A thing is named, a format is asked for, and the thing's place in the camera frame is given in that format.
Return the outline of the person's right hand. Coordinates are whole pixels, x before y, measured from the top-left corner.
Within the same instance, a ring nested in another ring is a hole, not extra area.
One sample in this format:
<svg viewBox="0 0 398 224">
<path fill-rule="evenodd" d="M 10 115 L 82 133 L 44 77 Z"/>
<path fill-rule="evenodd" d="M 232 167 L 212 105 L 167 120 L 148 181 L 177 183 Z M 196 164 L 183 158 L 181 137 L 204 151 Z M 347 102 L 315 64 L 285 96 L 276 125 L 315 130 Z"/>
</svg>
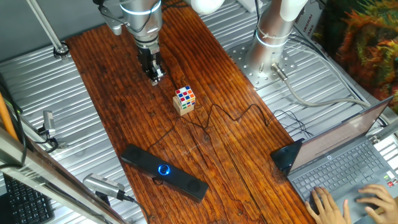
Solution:
<svg viewBox="0 0 398 224">
<path fill-rule="evenodd" d="M 370 203 L 377 205 L 383 210 L 377 213 L 371 207 L 365 207 L 366 213 L 377 224 L 397 224 L 397 203 L 383 185 L 370 184 L 358 190 L 361 194 L 373 194 L 376 197 L 363 197 L 356 201 L 359 203 Z"/>
</svg>

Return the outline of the person's left hand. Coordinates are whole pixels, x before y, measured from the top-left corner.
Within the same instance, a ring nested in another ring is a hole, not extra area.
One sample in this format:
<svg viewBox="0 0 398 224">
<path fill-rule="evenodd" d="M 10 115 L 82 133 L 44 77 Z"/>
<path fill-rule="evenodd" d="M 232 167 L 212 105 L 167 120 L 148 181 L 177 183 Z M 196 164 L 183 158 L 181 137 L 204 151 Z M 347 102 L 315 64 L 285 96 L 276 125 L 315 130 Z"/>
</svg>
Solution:
<svg viewBox="0 0 398 224">
<path fill-rule="evenodd" d="M 327 189 L 315 187 L 315 189 L 311 191 L 311 195 L 318 209 L 318 213 L 314 211 L 309 202 L 305 202 L 305 207 L 317 224 L 352 223 L 347 199 L 343 202 L 343 211 L 341 212 Z"/>
</svg>

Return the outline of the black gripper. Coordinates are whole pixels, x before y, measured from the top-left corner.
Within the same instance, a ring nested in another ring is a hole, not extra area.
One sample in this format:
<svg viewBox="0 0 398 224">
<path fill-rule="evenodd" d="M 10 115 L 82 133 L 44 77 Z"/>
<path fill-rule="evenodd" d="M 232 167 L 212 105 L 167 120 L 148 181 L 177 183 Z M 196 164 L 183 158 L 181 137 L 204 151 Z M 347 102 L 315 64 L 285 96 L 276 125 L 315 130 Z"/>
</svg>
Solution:
<svg viewBox="0 0 398 224">
<path fill-rule="evenodd" d="M 152 86 L 157 85 L 165 75 L 165 72 L 161 67 L 160 48 L 158 46 L 149 48 L 139 47 L 138 59 L 145 75 L 149 80 L 151 80 Z"/>
</svg>

